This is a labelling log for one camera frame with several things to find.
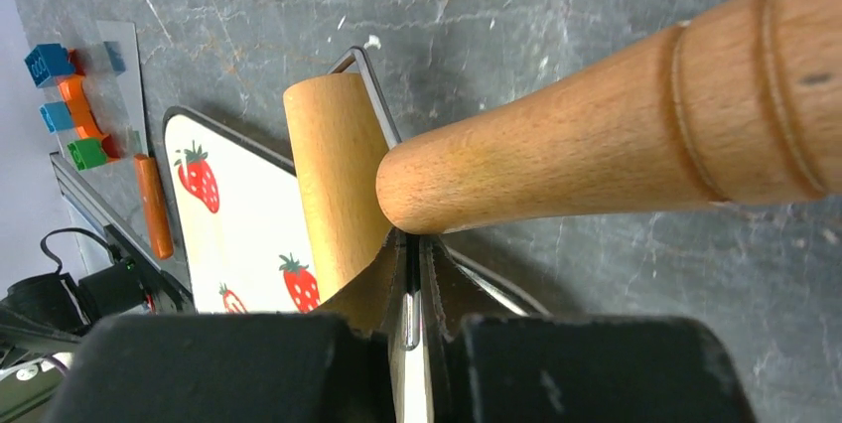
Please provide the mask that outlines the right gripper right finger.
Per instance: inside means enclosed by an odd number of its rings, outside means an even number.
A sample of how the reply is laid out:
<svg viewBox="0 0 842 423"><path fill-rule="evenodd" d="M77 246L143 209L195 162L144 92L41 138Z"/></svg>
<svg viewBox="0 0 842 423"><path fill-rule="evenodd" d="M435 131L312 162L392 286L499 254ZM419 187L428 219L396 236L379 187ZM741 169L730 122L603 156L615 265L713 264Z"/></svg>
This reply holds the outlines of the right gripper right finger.
<svg viewBox="0 0 842 423"><path fill-rule="evenodd" d="M437 422L752 422L723 343L675 316L518 316L418 240Z"/></svg>

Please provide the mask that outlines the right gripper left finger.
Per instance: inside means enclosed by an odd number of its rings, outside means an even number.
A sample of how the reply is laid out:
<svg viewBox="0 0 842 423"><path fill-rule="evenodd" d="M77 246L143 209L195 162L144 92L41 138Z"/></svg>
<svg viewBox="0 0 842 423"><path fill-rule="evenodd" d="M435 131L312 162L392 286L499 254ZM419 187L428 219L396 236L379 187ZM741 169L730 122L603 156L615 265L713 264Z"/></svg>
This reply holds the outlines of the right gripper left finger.
<svg viewBox="0 0 842 423"><path fill-rule="evenodd" d="M387 300L405 235L308 314L120 315L94 326L49 422L393 422Z"/></svg>

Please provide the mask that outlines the white strawberry tray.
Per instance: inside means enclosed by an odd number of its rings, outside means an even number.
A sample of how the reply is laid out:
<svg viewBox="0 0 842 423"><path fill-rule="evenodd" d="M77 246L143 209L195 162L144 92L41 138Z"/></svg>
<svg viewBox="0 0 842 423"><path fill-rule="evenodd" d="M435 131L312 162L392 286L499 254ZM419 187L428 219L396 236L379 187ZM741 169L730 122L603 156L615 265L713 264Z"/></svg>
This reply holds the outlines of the white strawberry tray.
<svg viewBox="0 0 842 423"><path fill-rule="evenodd" d="M293 162L184 107L164 142L201 312L313 311L359 281L389 231L372 179L316 146Z"/></svg>

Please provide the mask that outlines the wooden roller with handle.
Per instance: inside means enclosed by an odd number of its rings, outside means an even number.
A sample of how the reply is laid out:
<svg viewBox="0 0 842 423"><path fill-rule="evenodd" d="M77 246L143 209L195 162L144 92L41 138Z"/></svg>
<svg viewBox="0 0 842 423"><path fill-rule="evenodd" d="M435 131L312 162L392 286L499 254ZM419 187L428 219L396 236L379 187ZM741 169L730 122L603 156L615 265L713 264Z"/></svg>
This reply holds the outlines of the wooden roller with handle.
<svg viewBox="0 0 842 423"><path fill-rule="evenodd" d="M393 228L841 195L841 0L728 0L404 142L370 86L339 71L283 96L326 298Z"/></svg>

